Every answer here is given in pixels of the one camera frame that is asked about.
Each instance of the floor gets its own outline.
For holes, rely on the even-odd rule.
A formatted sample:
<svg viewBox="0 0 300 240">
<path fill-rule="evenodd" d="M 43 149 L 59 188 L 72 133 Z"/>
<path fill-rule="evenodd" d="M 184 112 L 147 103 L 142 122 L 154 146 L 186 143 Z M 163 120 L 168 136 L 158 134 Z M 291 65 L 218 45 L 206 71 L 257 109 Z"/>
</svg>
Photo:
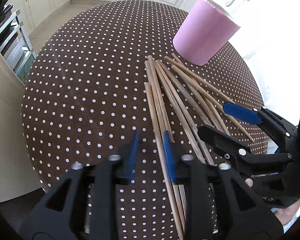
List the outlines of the floor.
<svg viewBox="0 0 300 240">
<path fill-rule="evenodd" d="M 71 1 L 45 19 L 30 35 L 34 51 L 38 54 L 46 41 L 67 21 L 91 7 L 105 4 L 106 1 Z"/>
<path fill-rule="evenodd" d="M 0 203 L 0 213 L 11 227 L 18 232 L 24 218 L 45 195 L 42 188 L 23 196 Z"/>
</svg>

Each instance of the round table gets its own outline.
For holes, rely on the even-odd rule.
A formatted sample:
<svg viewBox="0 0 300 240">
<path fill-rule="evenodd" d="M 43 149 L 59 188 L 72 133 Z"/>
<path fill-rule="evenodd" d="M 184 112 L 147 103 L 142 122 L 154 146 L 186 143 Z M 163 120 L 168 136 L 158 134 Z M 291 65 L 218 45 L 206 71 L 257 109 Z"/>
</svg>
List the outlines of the round table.
<svg viewBox="0 0 300 240">
<path fill-rule="evenodd" d="M 22 125 L 32 165 L 45 191 L 72 163 L 96 164 L 140 131 L 134 179 L 131 185 L 116 188 L 120 239 L 178 239 L 146 101 L 144 61 L 147 55 L 161 60 L 172 52 L 178 55 L 172 40 L 186 16 L 178 8 L 141 0 L 91 8 L 47 41 L 28 76 Z M 181 60 L 238 105 L 250 109 L 263 105 L 251 72 L 231 44 L 204 66 Z M 166 96 L 164 100 L 174 140 L 191 153 Z M 184 103 L 195 123 L 203 124 Z M 221 117 L 230 134 L 253 153 L 266 152 L 267 136 L 262 130 L 241 122 L 255 139 L 252 144 L 228 118 Z M 224 162 L 211 154 L 215 163 Z M 213 205 L 213 194 L 210 198 Z M 211 218 L 216 226 L 214 214 Z"/>
</svg>

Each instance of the pink cup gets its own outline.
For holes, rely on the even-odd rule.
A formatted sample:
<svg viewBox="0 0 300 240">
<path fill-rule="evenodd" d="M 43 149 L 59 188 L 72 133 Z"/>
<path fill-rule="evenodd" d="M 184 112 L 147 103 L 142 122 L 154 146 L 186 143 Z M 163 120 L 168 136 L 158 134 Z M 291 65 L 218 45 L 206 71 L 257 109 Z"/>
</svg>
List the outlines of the pink cup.
<svg viewBox="0 0 300 240">
<path fill-rule="evenodd" d="M 221 6 L 211 0 L 197 0 L 173 38 L 173 46 L 184 59 L 202 66 L 239 29 Z"/>
</svg>

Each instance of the brown tablecloth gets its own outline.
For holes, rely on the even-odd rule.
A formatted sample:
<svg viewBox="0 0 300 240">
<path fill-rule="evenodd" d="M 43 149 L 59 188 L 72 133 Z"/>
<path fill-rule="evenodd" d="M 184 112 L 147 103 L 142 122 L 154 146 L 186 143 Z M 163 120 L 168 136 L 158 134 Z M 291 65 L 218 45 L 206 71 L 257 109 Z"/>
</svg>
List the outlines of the brown tablecloth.
<svg viewBox="0 0 300 240">
<path fill-rule="evenodd" d="M 141 132 L 134 180 L 117 187 L 120 239 L 178 239 L 146 101 L 144 61 L 147 55 L 163 60 L 177 54 L 172 39 L 186 16 L 175 7 L 140 0 L 91 8 L 47 41 L 26 83 L 22 105 L 26 143 L 46 191 L 72 163 L 96 164 L 116 153 L 136 130 Z M 204 66 L 183 62 L 237 104 L 250 109 L 263 105 L 251 72 L 229 43 Z M 176 143 L 191 153 L 166 96 L 164 100 Z M 184 103 L 201 125 L 192 107 Z M 251 144 L 229 119 L 222 118 L 231 135 L 252 152 L 266 151 L 267 136 L 258 127 L 242 124 L 255 139 Z M 215 163 L 224 161 L 211 154 Z M 211 218 L 215 224 L 214 214 Z"/>
</svg>

